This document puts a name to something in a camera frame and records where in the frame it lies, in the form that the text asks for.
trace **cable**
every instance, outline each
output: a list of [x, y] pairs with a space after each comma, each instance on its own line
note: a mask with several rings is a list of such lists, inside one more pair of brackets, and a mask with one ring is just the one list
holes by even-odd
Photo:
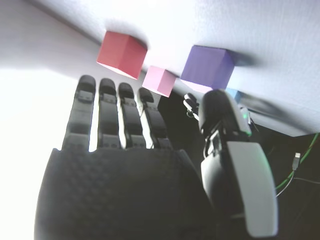
[[294, 177], [293, 179], [302, 180], [302, 181], [305, 181], [305, 182], [308, 182], [308, 183], [312, 183], [312, 184], [320, 184], [320, 181], [312, 181], [312, 180], [304, 179], [304, 178], [301, 178], [301, 177]]
[[[319, 136], [319, 133], [316, 133], [316, 134], [314, 135], [313, 140], [312, 140], [310, 146], [307, 148], [307, 150], [305, 151], [305, 153], [302, 155], [302, 158], [300, 159], [300, 164], [308, 157], [308, 155], [309, 155], [312, 147], [314, 146], [314, 144], [315, 144], [318, 136]], [[278, 186], [276, 186], [275, 189], [279, 189], [279, 188], [281, 188], [283, 185], [285, 185], [285, 184], [289, 181], [289, 179], [292, 177], [293, 174], [294, 174], [294, 171], [292, 171], [292, 172], [289, 174], [289, 176], [288, 176], [283, 182], [281, 182]]]
[[292, 180], [294, 179], [295, 172], [296, 172], [295, 170], [292, 171], [292, 176], [291, 176], [289, 182], [288, 182], [287, 185], [285, 185], [285, 187], [276, 195], [276, 197], [280, 196], [280, 194], [282, 194], [282, 193], [287, 189], [287, 187], [290, 185], [290, 183], [291, 183]]

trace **cable connector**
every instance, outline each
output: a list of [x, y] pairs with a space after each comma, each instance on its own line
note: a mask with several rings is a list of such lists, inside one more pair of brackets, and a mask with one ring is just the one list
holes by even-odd
[[292, 162], [292, 170], [296, 171], [297, 168], [299, 167], [300, 164], [300, 157], [301, 154], [299, 152], [296, 152], [293, 158], [293, 162]]

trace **robotic hand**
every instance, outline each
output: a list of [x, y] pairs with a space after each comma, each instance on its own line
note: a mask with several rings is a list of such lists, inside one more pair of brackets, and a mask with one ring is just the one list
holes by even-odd
[[270, 168], [225, 92], [207, 93], [196, 114], [206, 139], [202, 182], [187, 154], [172, 149], [151, 93], [141, 88], [137, 106], [127, 83], [116, 91], [101, 80], [97, 150], [88, 152], [95, 93], [95, 79], [82, 76], [62, 149], [52, 150], [43, 176], [35, 240], [230, 239], [221, 229], [232, 232], [243, 219], [252, 237], [276, 233]]

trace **red cube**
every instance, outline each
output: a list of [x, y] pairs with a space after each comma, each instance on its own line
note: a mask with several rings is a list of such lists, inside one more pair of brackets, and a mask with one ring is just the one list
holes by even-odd
[[133, 36], [107, 31], [101, 44], [97, 63], [132, 79], [137, 79], [147, 48]]

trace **dark floor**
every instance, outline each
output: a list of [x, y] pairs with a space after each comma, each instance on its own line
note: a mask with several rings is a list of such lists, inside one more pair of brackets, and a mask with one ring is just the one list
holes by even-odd
[[[204, 139], [198, 122], [188, 118], [183, 98], [172, 92], [170, 98], [159, 102], [175, 149], [184, 149], [200, 173], [203, 160]], [[295, 153], [304, 153], [314, 135], [290, 137], [257, 125], [252, 129], [252, 142], [260, 143], [270, 163], [275, 184], [281, 183], [291, 172]], [[296, 177], [320, 181], [320, 139], [315, 143], [306, 160], [299, 166]], [[279, 232], [277, 240], [320, 239], [320, 185], [294, 180], [278, 198]]]

